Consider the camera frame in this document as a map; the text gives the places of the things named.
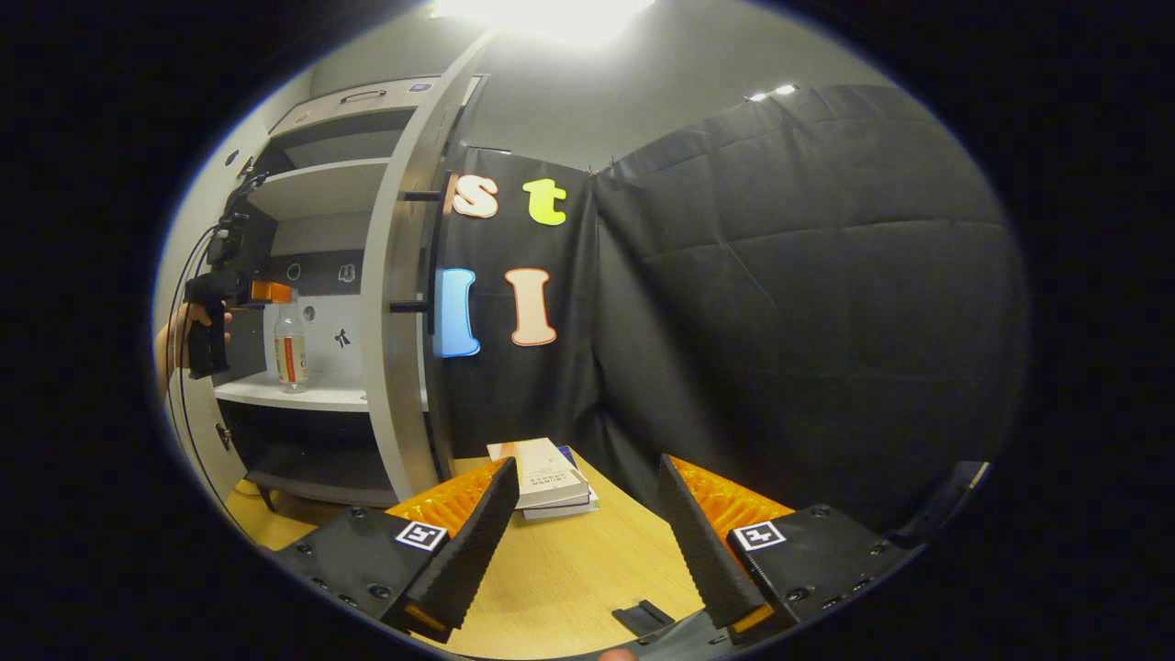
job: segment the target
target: plastic bottle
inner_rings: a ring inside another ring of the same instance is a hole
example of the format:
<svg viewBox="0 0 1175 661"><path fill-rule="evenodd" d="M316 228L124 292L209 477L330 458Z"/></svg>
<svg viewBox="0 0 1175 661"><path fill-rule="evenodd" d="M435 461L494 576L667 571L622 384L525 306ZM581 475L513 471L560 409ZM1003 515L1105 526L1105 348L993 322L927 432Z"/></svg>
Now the plastic bottle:
<svg viewBox="0 0 1175 661"><path fill-rule="evenodd" d="M310 384L310 371L306 363L306 336L302 332L302 315L298 313L297 290L291 294L290 302L278 303L274 351L277 382L286 386L282 392L304 393Z"/></svg>

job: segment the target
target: white shelf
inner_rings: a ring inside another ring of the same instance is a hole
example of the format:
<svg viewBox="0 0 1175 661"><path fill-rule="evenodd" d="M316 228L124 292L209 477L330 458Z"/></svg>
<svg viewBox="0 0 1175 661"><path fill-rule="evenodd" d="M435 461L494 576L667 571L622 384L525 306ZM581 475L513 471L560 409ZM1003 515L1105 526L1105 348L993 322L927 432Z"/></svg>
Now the white shelf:
<svg viewBox="0 0 1175 661"><path fill-rule="evenodd" d="M275 174L249 195L274 220L370 213L390 158L341 161Z"/></svg>
<svg viewBox="0 0 1175 661"><path fill-rule="evenodd" d="M216 386L216 399L273 406L277 409L297 409L302 411L338 411L347 413L367 413L368 404L363 398L367 392L352 384L337 383L329 376L310 375L310 389L296 396L283 393L284 386L276 384L274 378L261 372L237 382Z"/></svg>

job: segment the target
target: black cloth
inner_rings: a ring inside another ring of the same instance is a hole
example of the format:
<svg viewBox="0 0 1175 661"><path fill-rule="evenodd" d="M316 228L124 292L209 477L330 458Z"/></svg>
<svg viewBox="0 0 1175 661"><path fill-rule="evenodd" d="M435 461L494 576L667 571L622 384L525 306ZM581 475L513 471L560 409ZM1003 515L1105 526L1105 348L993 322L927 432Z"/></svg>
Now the black cloth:
<svg viewBox="0 0 1175 661"><path fill-rule="evenodd" d="M1015 236L905 92L746 102L583 183L490 151L465 164L498 182L502 208L455 216L444 247L478 274L482 355L445 366L458 457L549 436L656 512L665 452L884 530L1007 437L1027 344ZM544 171L569 191L563 225L506 194ZM545 348L509 339L502 274L524 265L551 272Z"/></svg>

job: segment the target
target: wooden table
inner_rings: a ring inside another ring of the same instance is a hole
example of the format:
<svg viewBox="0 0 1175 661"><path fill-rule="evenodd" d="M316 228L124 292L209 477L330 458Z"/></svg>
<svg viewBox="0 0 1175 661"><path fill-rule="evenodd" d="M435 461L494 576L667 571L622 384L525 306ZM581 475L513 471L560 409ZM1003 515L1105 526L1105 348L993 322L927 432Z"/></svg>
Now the wooden table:
<svg viewBox="0 0 1175 661"><path fill-rule="evenodd" d="M494 659L583 654L636 638L616 608L647 599L674 620L701 609L669 525L575 458L599 511L537 521L516 512L464 625L437 647ZM458 459L456 472L488 463Z"/></svg>

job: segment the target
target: stack of books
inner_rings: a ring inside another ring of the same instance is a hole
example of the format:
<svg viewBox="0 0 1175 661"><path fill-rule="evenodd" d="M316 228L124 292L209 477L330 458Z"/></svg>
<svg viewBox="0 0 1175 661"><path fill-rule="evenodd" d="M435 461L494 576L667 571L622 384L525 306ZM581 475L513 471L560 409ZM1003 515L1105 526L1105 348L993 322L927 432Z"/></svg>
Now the stack of books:
<svg viewBox="0 0 1175 661"><path fill-rule="evenodd" d="M571 450L555 447L550 439L531 439L486 446L490 461L515 458L518 467L518 505L526 519L553 519L599 510L596 492L576 466Z"/></svg>

